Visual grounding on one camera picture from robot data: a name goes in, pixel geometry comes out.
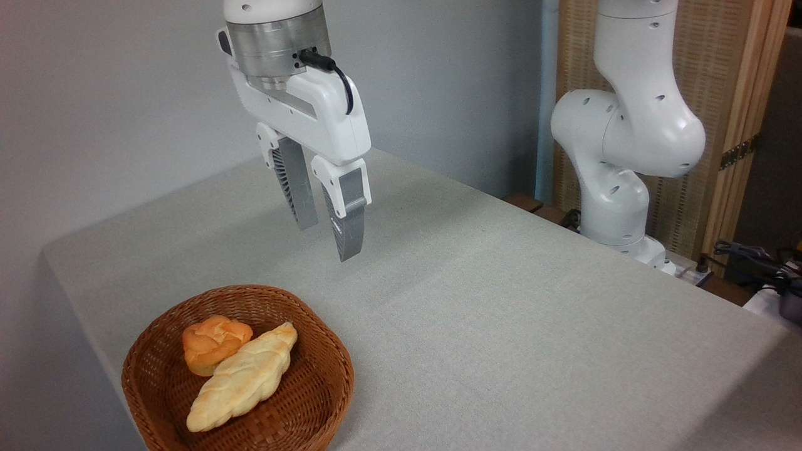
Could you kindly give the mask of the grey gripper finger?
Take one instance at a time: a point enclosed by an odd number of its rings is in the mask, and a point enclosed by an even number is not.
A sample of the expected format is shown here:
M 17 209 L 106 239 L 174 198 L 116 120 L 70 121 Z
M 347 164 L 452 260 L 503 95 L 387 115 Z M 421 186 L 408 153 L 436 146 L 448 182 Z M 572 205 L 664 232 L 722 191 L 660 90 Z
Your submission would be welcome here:
M 372 203 L 366 163 L 359 158 L 337 166 L 314 156 L 311 168 L 323 188 L 339 259 L 344 262 L 363 248 L 365 209 Z
M 299 229 L 308 229 L 318 223 L 313 193 L 308 177 L 303 146 L 258 123 L 257 138 L 264 163 L 277 177 L 284 199 Z

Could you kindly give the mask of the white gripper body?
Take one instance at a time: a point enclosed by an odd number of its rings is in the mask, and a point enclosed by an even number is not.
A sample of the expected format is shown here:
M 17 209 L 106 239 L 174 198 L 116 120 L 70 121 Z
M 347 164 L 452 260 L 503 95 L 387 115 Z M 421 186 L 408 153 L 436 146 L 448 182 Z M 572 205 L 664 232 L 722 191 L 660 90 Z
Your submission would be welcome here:
M 362 158 L 372 147 L 358 89 L 350 83 L 353 109 L 336 73 L 309 68 L 286 81 L 284 90 L 257 89 L 237 63 L 229 71 L 238 97 L 258 122 L 300 143 L 337 166 Z

